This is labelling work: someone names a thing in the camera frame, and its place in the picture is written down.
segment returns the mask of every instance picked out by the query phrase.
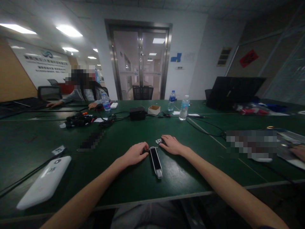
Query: water bottle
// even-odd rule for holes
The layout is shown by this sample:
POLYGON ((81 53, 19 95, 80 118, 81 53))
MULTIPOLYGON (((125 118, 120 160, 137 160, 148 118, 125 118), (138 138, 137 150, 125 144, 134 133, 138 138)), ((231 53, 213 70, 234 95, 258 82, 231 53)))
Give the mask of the water bottle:
POLYGON ((186 95, 184 97, 184 100, 182 100, 181 111, 180 111, 180 115, 179 115, 180 120, 186 120, 187 109, 188 109, 188 106, 190 105, 190 100, 188 98, 189 98, 189 96, 186 95))
POLYGON ((102 104, 103 104, 103 107, 104 107, 105 111, 110 111, 111 110, 110 103, 109 103, 109 98, 105 93, 102 93, 102 104))
POLYGON ((175 91, 172 90, 172 93, 169 95, 169 103, 168 103, 168 111, 173 111, 174 109, 174 101, 176 99, 176 94, 175 94, 175 91))

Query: red decoration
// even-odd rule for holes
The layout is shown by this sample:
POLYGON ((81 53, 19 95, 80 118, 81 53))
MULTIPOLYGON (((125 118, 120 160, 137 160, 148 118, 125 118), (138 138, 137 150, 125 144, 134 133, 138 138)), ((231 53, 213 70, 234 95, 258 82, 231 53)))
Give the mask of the red decoration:
POLYGON ((239 60, 243 68, 247 67, 251 62, 255 61, 258 58, 258 55, 252 49, 248 52, 243 58, 239 60))

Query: glass door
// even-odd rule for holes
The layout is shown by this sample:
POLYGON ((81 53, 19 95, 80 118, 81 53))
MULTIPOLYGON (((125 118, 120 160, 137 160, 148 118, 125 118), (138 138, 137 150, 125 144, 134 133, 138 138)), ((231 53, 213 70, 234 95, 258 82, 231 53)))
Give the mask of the glass door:
POLYGON ((164 99, 168 31, 112 26, 110 33, 118 98, 164 99))

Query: gray pants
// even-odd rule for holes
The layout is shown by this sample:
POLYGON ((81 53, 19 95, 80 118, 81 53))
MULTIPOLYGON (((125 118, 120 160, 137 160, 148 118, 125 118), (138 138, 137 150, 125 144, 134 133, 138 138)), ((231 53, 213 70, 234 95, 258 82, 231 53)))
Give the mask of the gray pants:
POLYGON ((170 201, 118 208, 111 229, 117 228, 186 228, 180 209, 170 201))

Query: black chair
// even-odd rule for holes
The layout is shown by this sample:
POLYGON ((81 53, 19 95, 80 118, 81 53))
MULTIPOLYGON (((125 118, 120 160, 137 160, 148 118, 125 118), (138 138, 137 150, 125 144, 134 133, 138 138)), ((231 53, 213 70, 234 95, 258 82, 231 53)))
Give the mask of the black chair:
POLYGON ((60 100, 63 96, 60 86, 39 86, 38 98, 41 100, 60 100))
POLYGON ((48 81, 50 82, 50 84, 51 84, 52 86, 57 86, 57 85, 58 85, 57 80, 49 79, 48 81))
POLYGON ((134 100, 152 100, 153 87, 132 87, 134 100))
POLYGON ((206 89, 206 90, 204 90, 204 92, 206 93, 206 100, 208 100, 208 98, 210 97, 210 94, 212 92, 212 89, 206 89))
POLYGON ((109 97, 108 89, 106 87, 102 87, 102 89, 107 93, 107 95, 109 97))

